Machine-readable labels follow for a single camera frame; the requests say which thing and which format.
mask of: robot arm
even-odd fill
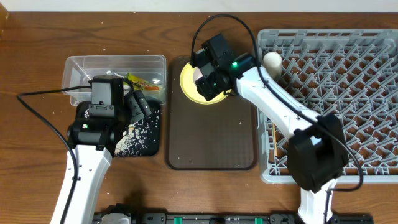
[[[202,50],[195,54],[191,64],[203,74],[195,84],[206,100],[233,89],[256,105],[289,139],[287,167],[302,188],[298,214],[305,223],[323,223],[327,190],[335,186],[336,179],[348,163],[348,155],[340,144],[323,134],[317,126],[323,126],[344,142],[338,118],[332,114],[320,116],[306,108],[276,84],[261,67],[261,75],[268,81],[269,87],[317,126],[299,118],[264,86],[254,57],[249,54],[236,57],[221,34],[203,43]],[[328,208],[326,217],[330,219],[332,212],[330,206]]]
[[[295,98],[290,96],[283,90],[266,72],[264,67],[261,67],[261,73],[269,82],[270,86],[279,93],[286,101],[309,118],[317,121],[319,114],[306,108],[299,103]],[[282,134],[288,139],[294,135],[296,129],[307,129],[311,124],[288,109],[282,102],[280,102],[267,88],[264,87],[263,82],[259,78],[256,67],[252,67],[243,73],[243,77],[236,80],[236,87],[239,95],[249,100],[256,105],[268,118],[279,128]]]
[[[102,181],[112,162],[112,155],[107,149],[98,151],[96,150],[96,146],[88,145],[77,145],[76,148],[73,149],[73,153],[79,164],[80,179],[76,183],[65,223],[91,223]],[[72,157],[68,152],[67,171],[51,219],[51,224],[60,223],[72,186],[72,178]]]
[[[269,85],[284,97],[291,105],[300,109],[304,115],[317,121],[319,114],[312,111],[296,99],[291,97],[285,90],[283,90],[267,73],[264,67],[261,67],[261,73]],[[269,119],[279,128],[281,133],[288,139],[294,136],[294,131],[297,129],[305,130],[311,124],[304,119],[300,119],[297,115],[281,103],[267,88],[264,87],[263,82],[259,78],[256,67],[249,69],[243,73],[243,77],[236,80],[236,86],[239,95],[249,100],[256,105]],[[331,179],[321,186],[321,190],[314,193],[312,190],[304,190],[301,188],[301,205],[298,209],[298,215],[307,224],[323,223],[327,190],[334,187],[337,183],[336,179]],[[332,217],[331,200],[329,200],[327,220]]]
[[[97,76],[90,81],[91,101],[76,109],[76,119],[68,129],[68,144],[78,164],[78,180],[73,186],[73,162],[68,152],[67,170],[51,224],[60,223],[67,206],[64,223],[91,223],[105,173],[111,165],[116,144],[123,132],[135,121],[151,114],[141,91],[123,96],[120,77]],[[71,189],[72,199],[67,205]]]

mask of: plastic dish rack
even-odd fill
[[[280,86],[306,107],[339,117],[364,181],[398,182],[398,30],[262,30],[257,41],[262,57],[281,54]],[[286,166],[288,141],[272,126],[259,111],[261,177],[295,183]],[[358,180],[351,159],[339,183]]]

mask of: wooden table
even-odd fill
[[[210,15],[10,13],[0,41],[0,223],[48,223],[65,173],[65,146],[16,100],[17,93],[60,88],[65,61],[72,55],[162,54],[169,63],[190,53],[193,34]],[[398,28],[397,14],[236,15],[255,34],[261,29]],[[197,43],[219,32],[238,51],[251,49],[246,31],[229,19],[208,24]],[[62,133],[73,122],[75,108],[68,96],[32,96],[28,102]],[[118,202],[180,213],[255,214],[299,208],[298,186],[267,185],[258,167],[247,172],[174,171],[164,162],[164,146],[165,133],[154,157],[113,159],[96,211]],[[371,213],[376,223],[396,223],[397,191],[398,185],[367,184],[357,192],[336,193],[333,210]]]

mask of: clear plastic container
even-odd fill
[[[94,76],[106,75],[110,70],[118,75],[127,73],[143,78],[160,86],[160,90],[142,91],[147,100],[166,102],[166,58],[163,55],[94,55],[72,56],[67,59],[63,72],[62,88],[90,85]],[[70,103],[76,106],[79,102],[91,100],[91,90],[72,90],[64,92],[70,95]]]

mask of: yellow bowl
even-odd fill
[[[197,86],[195,85],[195,82],[193,81],[193,73],[195,69],[199,68],[192,68],[192,66],[188,63],[184,66],[184,68],[181,71],[180,75],[180,86],[182,91],[184,92],[185,96],[187,96],[190,100],[200,103],[203,105],[210,105],[213,103],[218,103],[221,100],[225,99],[227,96],[224,95],[224,93],[220,93],[216,97],[214,97],[212,100],[207,101],[205,97],[203,97],[201,94],[198,93],[197,91]]]

